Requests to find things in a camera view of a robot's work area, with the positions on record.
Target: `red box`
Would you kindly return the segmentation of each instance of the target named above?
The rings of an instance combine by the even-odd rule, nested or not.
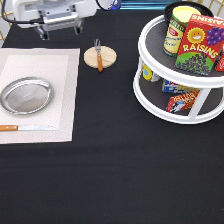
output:
[[[170,113],[174,113],[180,110],[191,108],[194,105],[199,92],[200,90],[171,97],[166,110]]]
[[[222,53],[220,55],[219,61],[215,67],[216,71],[223,72],[224,71],[224,45],[222,46]]]
[[[208,75],[224,43],[224,20],[192,15],[178,51],[176,67]]]

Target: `food can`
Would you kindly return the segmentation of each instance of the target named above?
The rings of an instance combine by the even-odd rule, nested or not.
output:
[[[156,82],[160,79],[160,76],[153,72],[147,65],[143,66],[143,77],[150,82]]]
[[[164,52],[169,56],[177,57],[184,31],[192,14],[201,15],[197,9],[190,6],[179,6],[173,9],[164,42]]]

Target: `round tray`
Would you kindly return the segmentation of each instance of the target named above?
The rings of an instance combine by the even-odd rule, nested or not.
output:
[[[149,22],[142,30],[138,42],[140,56],[144,63],[159,76],[175,83],[195,88],[218,88],[224,86],[224,73],[214,69],[208,76],[197,75],[175,68],[176,58],[163,51],[167,26],[164,16]]]
[[[43,109],[53,97],[51,84],[36,77],[16,80],[1,92],[2,107],[13,114],[31,114]]]
[[[102,63],[104,68],[108,68],[115,63],[117,54],[113,49],[106,46],[101,46],[100,54],[102,57]],[[84,53],[84,61],[90,67],[98,68],[97,53],[94,47],[89,48]]]
[[[148,82],[142,76],[141,59],[136,72],[133,89],[140,104],[153,115],[178,124],[198,124],[217,117],[224,109],[223,88],[212,89],[196,117],[191,116],[191,109],[169,113],[166,111],[169,99],[180,94],[162,92],[162,79]]]

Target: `metal bowl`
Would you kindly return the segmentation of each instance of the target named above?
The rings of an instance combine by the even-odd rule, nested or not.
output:
[[[31,114],[43,109],[53,98],[51,84],[37,77],[26,77],[6,86],[1,92],[2,107],[13,114]]]

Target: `snack box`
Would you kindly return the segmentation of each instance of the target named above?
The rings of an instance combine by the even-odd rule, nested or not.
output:
[[[215,70],[219,72],[224,72],[224,45],[222,46],[222,52],[215,66]]]
[[[179,84],[176,84],[174,82],[171,82],[169,80],[164,79],[163,85],[162,85],[162,91],[163,92],[169,92],[169,93],[189,93],[194,92],[196,90],[199,90],[198,88],[191,88],[187,86],[182,86]]]
[[[196,74],[208,75],[224,43],[224,20],[192,15],[175,66]]]
[[[177,111],[191,108],[194,105],[199,92],[200,90],[171,97],[166,110],[170,113],[175,113]]]

